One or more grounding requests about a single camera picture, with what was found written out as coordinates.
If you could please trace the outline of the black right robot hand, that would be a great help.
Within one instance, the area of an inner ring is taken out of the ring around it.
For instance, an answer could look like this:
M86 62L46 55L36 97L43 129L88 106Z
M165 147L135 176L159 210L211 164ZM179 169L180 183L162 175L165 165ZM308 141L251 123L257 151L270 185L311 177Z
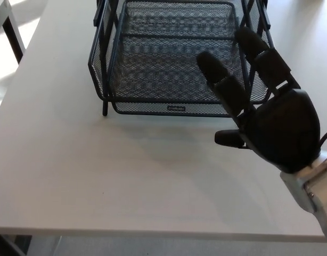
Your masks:
M300 88L275 48L250 28L235 32L246 59L273 97L255 107L239 81L211 53L197 55L208 87L237 125L215 133L221 146L253 150L282 172L296 173L320 154L320 121L309 95Z

